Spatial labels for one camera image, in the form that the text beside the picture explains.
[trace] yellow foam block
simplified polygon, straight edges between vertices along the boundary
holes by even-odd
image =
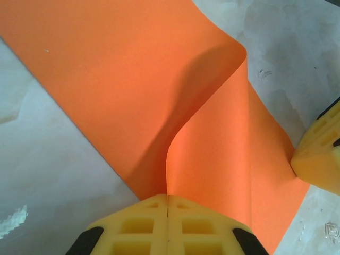
[[[176,195],[160,194],[97,222],[67,255],[266,255],[244,224]]]
[[[340,195],[340,98],[308,129],[291,165],[302,180]]]

